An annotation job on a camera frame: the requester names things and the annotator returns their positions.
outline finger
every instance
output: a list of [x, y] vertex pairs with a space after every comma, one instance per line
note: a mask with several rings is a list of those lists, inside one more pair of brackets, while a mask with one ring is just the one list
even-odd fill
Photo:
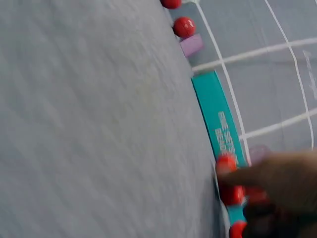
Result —
[[247, 221], [263, 216], [272, 215], [276, 211], [276, 206], [272, 203], [267, 204], [248, 204], [243, 208], [243, 215], [247, 219]]
[[311, 153], [309, 152], [276, 152], [276, 153], [270, 153], [264, 156], [263, 160], [294, 160], [294, 159], [300, 159], [303, 158], [306, 154]]
[[317, 223], [305, 227], [300, 231], [298, 238], [315, 238], [317, 235]]
[[259, 236], [268, 236], [273, 233], [275, 218], [273, 215], [263, 216], [250, 222], [252, 233]]
[[228, 185], [259, 186], [259, 166], [243, 167], [230, 173], [218, 173], [220, 182]]

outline red ball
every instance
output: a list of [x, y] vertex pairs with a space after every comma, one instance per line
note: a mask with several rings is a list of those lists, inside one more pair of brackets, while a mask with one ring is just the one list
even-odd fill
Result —
[[225, 206], [241, 205], [244, 201], [244, 189], [242, 186], [219, 185], [220, 199]]
[[244, 228], [246, 227], [246, 222], [235, 222], [229, 230], [229, 237], [230, 238], [242, 238], [242, 232]]
[[173, 30], [176, 36], [187, 38], [195, 34], [196, 25], [191, 18], [182, 16], [175, 20]]
[[163, 7], [168, 9], [175, 9], [182, 5], [182, 0], [160, 0]]

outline red bead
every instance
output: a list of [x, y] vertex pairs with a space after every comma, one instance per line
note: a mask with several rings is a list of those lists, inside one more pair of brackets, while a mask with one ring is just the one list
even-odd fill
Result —
[[246, 222], [236, 222], [234, 223], [229, 230], [229, 237], [230, 238], [242, 238], [242, 232], [244, 228], [246, 227]]
[[237, 169], [236, 166], [236, 159], [233, 154], [224, 153], [218, 156], [217, 163], [216, 163], [216, 172], [221, 173], [225, 172], [232, 172]]
[[244, 201], [242, 186], [219, 186], [220, 199], [225, 206], [241, 205]]
[[173, 30], [176, 36], [187, 38], [195, 34], [196, 25], [191, 18], [182, 16], [175, 20]]
[[265, 191], [255, 188], [254, 190], [246, 188], [246, 193], [249, 196], [248, 204], [266, 204], [270, 200]]
[[[218, 157], [216, 172], [232, 172], [237, 169], [235, 156], [224, 153]], [[229, 186], [219, 183], [220, 199], [226, 206], [241, 205], [244, 200], [244, 189], [242, 186]]]
[[182, 5], [182, 0], [160, 0], [163, 7], [168, 9], [175, 9]]

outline white line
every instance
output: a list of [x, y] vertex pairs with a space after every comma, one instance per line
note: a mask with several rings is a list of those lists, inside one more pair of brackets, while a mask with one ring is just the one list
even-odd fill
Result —
[[[222, 55], [221, 55], [221, 52], [220, 52], [220, 49], [218, 47], [218, 44], [216, 42], [216, 39], [211, 31], [211, 28], [207, 22], [207, 19], [205, 17], [205, 14], [200, 6], [200, 4], [196, 4], [197, 6], [197, 9], [202, 17], [202, 20], [207, 28], [207, 31], [210, 35], [210, 38], [212, 40], [212, 43], [214, 44], [214, 47], [216, 49], [216, 52], [217, 52], [217, 55], [219, 57], [220, 60], [222, 60]], [[242, 132], [242, 135], [245, 134], [245, 130], [244, 130], [244, 126], [243, 126], [243, 122], [242, 122], [242, 117], [241, 117], [241, 114], [240, 114], [240, 110], [239, 110], [239, 107], [238, 107], [238, 103], [237, 103], [237, 99], [236, 99], [236, 96], [234, 94], [234, 91], [233, 91], [233, 87], [232, 87], [232, 84], [231, 84], [231, 81], [230, 81], [230, 77], [229, 77], [229, 74], [228, 74], [228, 71], [227, 71], [227, 68], [226, 68], [226, 65], [224, 64], [224, 62], [221, 63], [221, 66], [222, 66], [222, 69], [223, 69], [223, 72], [224, 72], [224, 75], [226, 77], [226, 80], [227, 80], [227, 83], [228, 83], [228, 86], [229, 86], [229, 90], [230, 90], [230, 93], [231, 93], [231, 96], [232, 96], [232, 101], [233, 101], [233, 104], [234, 104], [234, 108], [237, 112], [237, 116], [238, 116], [238, 121], [239, 121], [239, 124], [240, 124], [240, 128], [241, 128], [241, 132]], [[249, 147], [248, 147], [248, 141], [246, 138], [243, 139], [243, 143], [244, 143], [244, 149], [245, 149], [245, 153], [246, 153], [246, 158], [247, 158], [247, 162], [248, 164], [250, 165], [251, 164], [251, 160], [250, 160], [250, 153], [249, 153]]]
[[273, 18], [274, 18], [274, 20], [275, 20], [275, 22], [276, 22], [276, 24], [277, 24], [279, 30], [281, 31], [281, 33], [282, 33], [282, 35], [283, 35], [283, 37], [284, 37], [284, 39], [285, 39], [285, 41], [286, 41], [286, 43], [287, 43], [287, 45], [288, 45], [288, 48], [289, 48], [289, 50], [290, 50], [290, 52], [291, 52], [291, 55], [292, 55], [292, 57], [293, 57], [293, 59], [294, 59], [294, 64], [295, 64], [295, 69], [296, 69], [296, 73], [297, 73], [297, 77], [298, 77], [298, 82], [299, 82], [299, 85], [300, 85], [300, 87], [301, 87], [302, 96], [303, 96], [304, 105], [305, 105], [305, 110], [306, 110], [306, 114], [307, 114], [307, 120], [308, 120], [309, 128], [310, 128], [310, 131], [311, 131], [311, 140], [312, 140], [311, 147], [312, 147], [312, 149], [313, 149], [313, 148], [314, 148], [314, 131], [313, 131], [313, 125], [312, 125], [311, 117], [309, 116], [309, 111], [308, 111], [308, 106], [307, 106], [305, 91], [304, 91], [304, 87], [303, 87], [303, 82], [302, 82], [302, 79], [301, 79], [301, 75], [299, 74], [297, 59], [296, 59], [296, 57], [295, 57], [295, 54], [294, 54], [294, 52], [293, 52], [293, 49], [292, 49], [292, 47], [291, 47], [289, 41], [288, 41], [288, 39], [287, 39], [287, 37], [286, 37], [286, 35], [285, 35], [285, 32], [283, 31], [283, 28], [282, 28], [281, 24], [279, 23], [279, 21], [278, 21], [277, 18], [276, 18], [276, 15], [275, 15], [275, 13], [274, 13], [274, 11], [273, 11], [271, 5], [268, 3], [267, 0], [264, 0], [264, 1], [265, 1], [266, 5], [267, 5], [269, 11], [271, 12], [271, 14], [272, 14], [272, 16], [273, 16]]
[[282, 121], [280, 123], [269, 125], [269, 126], [263, 127], [261, 129], [258, 129], [258, 130], [253, 130], [253, 131], [247, 132], [245, 134], [245, 137], [246, 137], [246, 139], [249, 139], [249, 138], [253, 138], [253, 137], [259, 136], [259, 135], [268, 134], [268, 133], [270, 133], [272, 131], [275, 131], [275, 130], [278, 130], [278, 129], [282, 128], [282, 127], [286, 127], [286, 126], [298, 123], [298, 122], [300, 122], [302, 120], [307, 119], [308, 116], [311, 117], [313, 115], [317, 115], [317, 108], [314, 108], [314, 109], [310, 110], [308, 115], [306, 113], [303, 113], [303, 114], [300, 114], [300, 115], [295, 116], [293, 118], [289, 118], [289, 119], [287, 119], [285, 121]]
[[[291, 47], [298, 47], [298, 46], [312, 45], [316, 43], [317, 43], [317, 37], [314, 37], [314, 38], [307, 38], [303, 40], [292, 41], [292, 42], [289, 42], [289, 45]], [[253, 51], [237, 54], [235, 56], [230, 56], [230, 57], [224, 58], [223, 60], [215, 60], [212, 62], [200, 64], [198, 66], [193, 67], [193, 72], [197, 73], [197, 72], [205, 71], [205, 70], [206, 71], [213, 70], [215, 67], [221, 65], [222, 61], [224, 63], [233, 63], [240, 60], [246, 60], [256, 56], [261, 56], [270, 52], [281, 51], [281, 50], [287, 49], [289, 45], [287, 43], [282, 43], [282, 44], [278, 44], [274, 46], [267, 46], [267, 47], [259, 48]]]

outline purple block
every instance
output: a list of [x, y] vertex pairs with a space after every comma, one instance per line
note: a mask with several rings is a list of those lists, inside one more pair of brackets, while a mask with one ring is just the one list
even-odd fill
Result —
[[200, 34], [195, 34], [181, 41], [180, 46], [184, 52], [185, 57], [189, 57], [193, 53], [196, 53], [202, 47], [204, 47], [204, 43]]
[[255, 145], [249, 149], [250, 159], [252, 164], [260, 162], [264, 156], [271, 153], [266, 145]]

